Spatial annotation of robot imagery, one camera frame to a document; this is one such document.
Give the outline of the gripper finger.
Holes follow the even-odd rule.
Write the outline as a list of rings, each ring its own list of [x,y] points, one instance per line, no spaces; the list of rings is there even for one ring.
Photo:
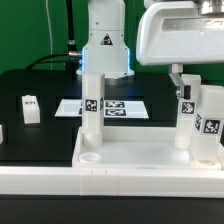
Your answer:
[[[191,86],[186,85],[182,80],[181,74],[183,73],[182,64],[170,64],[168,66],[168,74],[173,81],[174,85],[177,87],[176,96],[178,99],[190,99]]]

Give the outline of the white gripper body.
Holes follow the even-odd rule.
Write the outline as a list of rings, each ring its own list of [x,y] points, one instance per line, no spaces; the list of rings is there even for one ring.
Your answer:
[[[144,0],[141,65],[224,62],[224,0]]]

